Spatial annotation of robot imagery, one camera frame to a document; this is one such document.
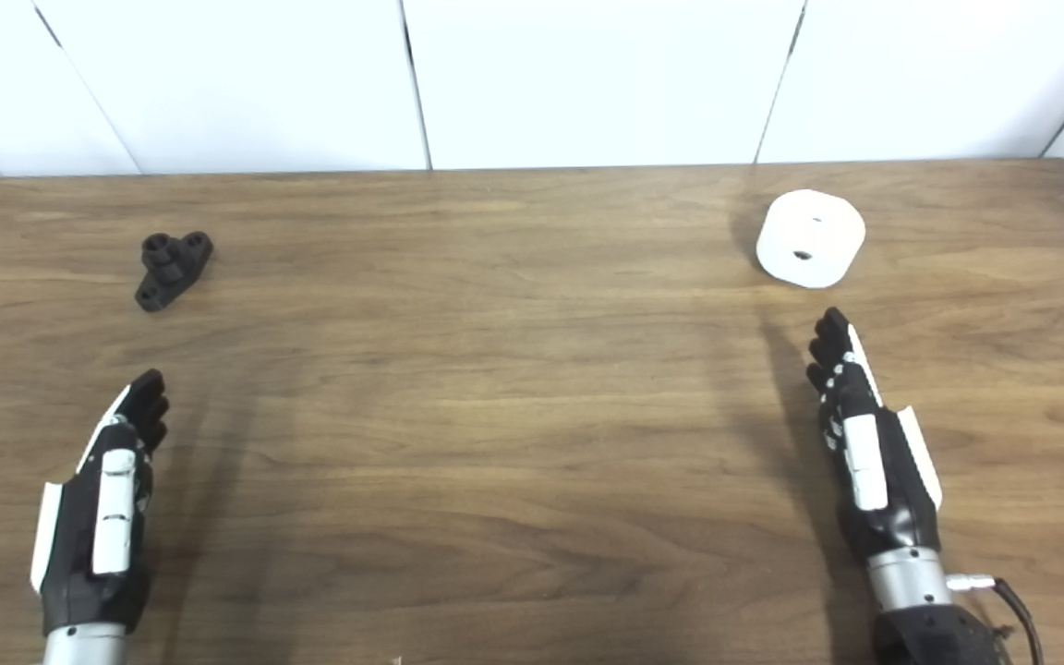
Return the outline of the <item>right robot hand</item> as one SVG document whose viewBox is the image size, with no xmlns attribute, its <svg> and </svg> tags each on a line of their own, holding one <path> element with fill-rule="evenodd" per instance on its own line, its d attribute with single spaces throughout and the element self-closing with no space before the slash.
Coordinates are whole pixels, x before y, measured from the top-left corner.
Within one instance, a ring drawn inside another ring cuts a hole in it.
<svg viewBox="0 0 1064 665">
<path fill-rule="evenodd" d="M 860 333 L 827 307 L 810 340 L 807 379 L 818 396 L 818 429 L 839 481 L 839 531 L 865 562 L 890 551 L 941 549 L 941 488 L 911 408 L 884 405 Z"/>
</svg>

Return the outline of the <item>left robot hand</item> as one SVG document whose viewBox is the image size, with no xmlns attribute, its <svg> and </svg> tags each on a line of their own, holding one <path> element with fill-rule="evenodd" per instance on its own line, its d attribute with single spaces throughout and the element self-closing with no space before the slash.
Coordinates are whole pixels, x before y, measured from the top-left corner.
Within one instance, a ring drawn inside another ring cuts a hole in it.
<svg viewBox="0 0 1064 665">
<path fill-rule="evenodd" d="M 135 632 L 151 597 L 145 514 L 168 409 L 163 375 L 145 370 L 94 425 L 72 476 L 43 485 L 30 568 L 43 635 L 82 624 Z"/>
</svg>

